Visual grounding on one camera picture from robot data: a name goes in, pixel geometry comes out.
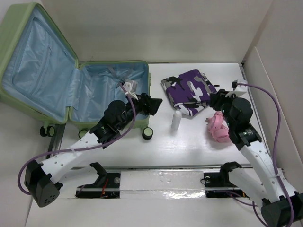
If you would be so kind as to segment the white plastic bottle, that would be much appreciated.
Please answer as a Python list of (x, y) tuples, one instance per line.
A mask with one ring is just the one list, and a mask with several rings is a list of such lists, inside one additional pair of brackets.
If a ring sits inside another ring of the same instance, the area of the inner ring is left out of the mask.
[(178, 130), (181, 119), (182, 119), (182, 112), (180, 110), (176, 110), (173, 114), (171, 128), (174, 130)]

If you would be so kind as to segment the pink mesh bath pouf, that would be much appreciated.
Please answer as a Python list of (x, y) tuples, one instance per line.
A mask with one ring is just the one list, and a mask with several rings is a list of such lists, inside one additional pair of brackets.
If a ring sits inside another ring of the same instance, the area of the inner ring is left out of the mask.
[(224, 116), (221, 111), (216, 111), (211, 118), (206, 118), (207, 130), (212, 138), (219, 143), (230, 143), (229, 129), (223, 124)]

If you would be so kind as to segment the purple camouflage garment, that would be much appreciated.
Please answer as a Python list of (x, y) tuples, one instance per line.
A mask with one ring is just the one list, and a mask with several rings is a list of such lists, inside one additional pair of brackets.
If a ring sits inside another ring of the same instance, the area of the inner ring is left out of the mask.
[(187, 116), (195, 116), (210, 104), (210, 94), (217, 90), (205, 74), (193, 69), (163, 79), (161, 85), (171, 106)]

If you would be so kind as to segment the green hard-shell suitcase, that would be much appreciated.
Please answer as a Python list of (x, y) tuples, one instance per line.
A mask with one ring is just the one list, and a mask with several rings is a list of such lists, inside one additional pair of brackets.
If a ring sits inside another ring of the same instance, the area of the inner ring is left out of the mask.
[(42, 122), (51, 137), (56, 124), (71, 121), (82, 137), (113, 100), (126, 100), (119, 84), (136, 82), (149, 93), (144, 61), (81, 63), (58, 26), (36, 2), (12, 4), (0, 25), (0, 98)]

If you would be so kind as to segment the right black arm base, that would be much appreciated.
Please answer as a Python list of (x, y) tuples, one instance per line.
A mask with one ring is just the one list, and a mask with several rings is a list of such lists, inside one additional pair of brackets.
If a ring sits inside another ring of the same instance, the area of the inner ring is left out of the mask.
[(219, 172), (206, 172), (200, 183), (205, 186), (206, 198), (247, 198), (248, 196), (230, 183), (228, 173), (233, 169), (242, 168), (237, 162), (228, 162), (220, 167)]

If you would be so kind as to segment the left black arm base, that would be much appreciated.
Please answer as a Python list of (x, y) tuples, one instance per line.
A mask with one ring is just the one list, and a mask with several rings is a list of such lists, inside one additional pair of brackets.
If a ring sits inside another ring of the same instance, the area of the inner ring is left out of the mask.
[(120, 198), (121, 173), (108, 173), (101, 164), (95, 162), (90, 166), (96, 170), (98, 177), (92, 184), (85, 184), (77, 189), (75, 196), (80, 199), (118, 199)]

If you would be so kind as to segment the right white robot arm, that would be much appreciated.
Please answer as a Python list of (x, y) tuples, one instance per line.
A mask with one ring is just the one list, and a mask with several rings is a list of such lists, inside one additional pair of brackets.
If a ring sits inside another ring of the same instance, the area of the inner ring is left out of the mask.
[(268, 226), (282, 227), (303, 219), (303, 195), (276, 171), (272, 156), (267, 152), (261, 136), (251, 125), (253, 114), (250, 102), (233, 92), (220, 89), (210, 95), (210, 107), (221, 111), (228, 126), (231, 142), (249, 161), (259, 181), (248, 175), (237, 162), (220, 168), (219, 182), (240, 188), (261, 211)]

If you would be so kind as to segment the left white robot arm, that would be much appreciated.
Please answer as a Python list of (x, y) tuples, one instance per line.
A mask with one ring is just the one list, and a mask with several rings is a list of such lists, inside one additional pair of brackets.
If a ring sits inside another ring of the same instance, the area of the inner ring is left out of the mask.
[(63, 187), (61, 179), (75, 166), (89, 159), (93, 150), (106, 148), (120, 140), (124, 128), (131, 129), (138, 114), (155, 115), (162, 103), (146, 93), (112, 101), (100, 121), (68, 149), (56, 151), (52, 158), (26, 163), (24, 185), (39, 207), (51, 204)]

